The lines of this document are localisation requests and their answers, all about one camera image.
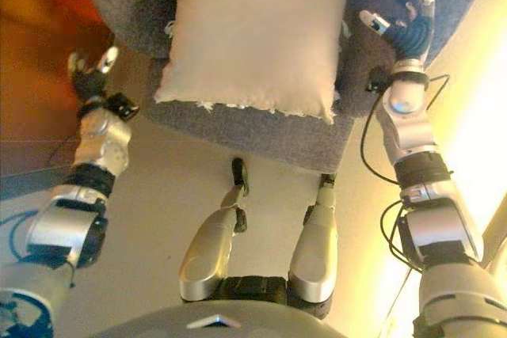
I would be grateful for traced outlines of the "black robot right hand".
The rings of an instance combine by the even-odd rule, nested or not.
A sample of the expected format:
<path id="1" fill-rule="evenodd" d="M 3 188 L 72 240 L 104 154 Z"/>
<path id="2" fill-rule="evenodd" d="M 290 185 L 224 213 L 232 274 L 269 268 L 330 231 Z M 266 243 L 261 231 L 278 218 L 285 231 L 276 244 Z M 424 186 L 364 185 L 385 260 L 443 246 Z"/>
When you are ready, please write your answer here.
<path id="1" fill-rule="evenodd" d="M 390 45 L 397 61 L 415 59 L 424 65 L 434 36 L 436 0 L 406 0 L 404 8 L 406 21 L 388 21 L 365 9 L 359 12 L 359 18 Z"/>

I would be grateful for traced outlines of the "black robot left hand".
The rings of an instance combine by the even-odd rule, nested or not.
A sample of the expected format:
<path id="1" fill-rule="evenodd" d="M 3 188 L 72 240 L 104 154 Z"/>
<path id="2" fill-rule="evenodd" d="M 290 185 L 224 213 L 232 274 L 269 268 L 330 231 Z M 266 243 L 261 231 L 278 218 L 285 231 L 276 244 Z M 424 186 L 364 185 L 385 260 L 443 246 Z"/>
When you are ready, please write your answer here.
<path id="1" fill-rule="evenodd" d="M 67 59 L 67 73 L 75 95 L 80 101 L 102 97 L 105 80 L 118 57 L 119 48 L 111 46 L 94 65 L 89 66 L 86 59 L 77 51 L 71 52 Z"/>

